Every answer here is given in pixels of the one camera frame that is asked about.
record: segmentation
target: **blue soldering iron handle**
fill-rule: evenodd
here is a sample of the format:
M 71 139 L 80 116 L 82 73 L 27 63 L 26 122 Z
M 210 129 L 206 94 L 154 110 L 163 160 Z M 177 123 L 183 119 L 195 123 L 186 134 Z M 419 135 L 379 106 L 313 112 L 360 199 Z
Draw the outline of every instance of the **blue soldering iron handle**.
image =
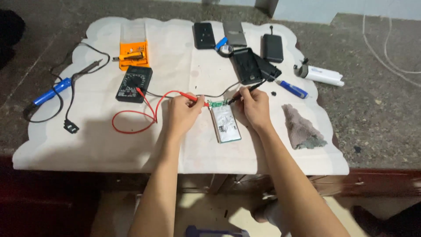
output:
M 64 89 L 66 89 L 67 87 L 69 87 L 70 85 L 71 85 L 71 79 L 70 78 L 65 78 L 62 81 L 60 81 L 60 83 L 58 83 L 57 85 L 55 85 L 54 86 L 54 89 L 57 91 L 57 93 L 60 93 Z M 40 106 L 43 103 L 45 103 L 45 101 L 53 98 L 55 95 L 56 94 L 53 91 L 53 89 L 50 89 L 46 93 L 42 94 L 40 97 L 36 98 L 32 103 L 34 103 L 36 106 Z
M 307 92 L 305 92 L 303 89 L 300 89 L 296 86 L 293 86 L 293 85 L 289 84 L 286 81 L 281 81 L 279 83 L 279 85 L 282 86 L 283 88 L 285 88 L 287 91 L 291 92 L 292 94 L 294 94 L 294 95 L 296 95 L 296 96 L 298 96 L 302 99 L 307 98 L 307 95 L 308 95 Z

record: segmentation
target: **black plastic piece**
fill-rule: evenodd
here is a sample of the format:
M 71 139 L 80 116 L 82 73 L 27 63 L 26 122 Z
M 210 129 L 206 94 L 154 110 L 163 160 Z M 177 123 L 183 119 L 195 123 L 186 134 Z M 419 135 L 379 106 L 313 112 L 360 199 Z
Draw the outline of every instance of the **black plastic piece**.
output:
M 234 50 L 232 59 L 241 84 L 249 85 L 263 81 L 262 73 L 251 48 Z
M 281 63 L 284 61 L 282 38 L 279 35 L 263 35 L 263 59 L 268 62 Z
M 278 76 L 282 74 L 281 70 L 273 66 L 270 62 L 266 62 L 259 55 L 254 54 L 257 65 L 262 73 L 263 79 L 266 79 L 268 82 L 273 82 Z
M 136 87 L 146 94 L 151 78 L 152 68 L 129 66 L 115 98 L 122 102 L 143 103 L 144 99 Z
M 216 45 L 210 23 L 196 22 L 193 26 L 193 35 L 197 49 L 213 49 Z
M 75 134 L 79 131 L 79 127 L 72 123 L 70 120 L 66 119 L 64 121 L 64 129 L 66 129 L 71 134 Z

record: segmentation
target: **person's right hand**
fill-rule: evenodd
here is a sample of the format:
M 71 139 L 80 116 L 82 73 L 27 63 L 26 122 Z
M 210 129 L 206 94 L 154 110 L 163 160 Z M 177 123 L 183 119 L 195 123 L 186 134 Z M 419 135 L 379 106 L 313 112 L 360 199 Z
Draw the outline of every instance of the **person's right hand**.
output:
M 269 115 L 269 96 L 266 92 L 255 89 L 249 92 L 249 87 L 242 87 L 234 94 L 234 97 L 241 94 L 241 99 L 235 105 L 244 112 L 245 116 L 256 131 L 271 127 Z

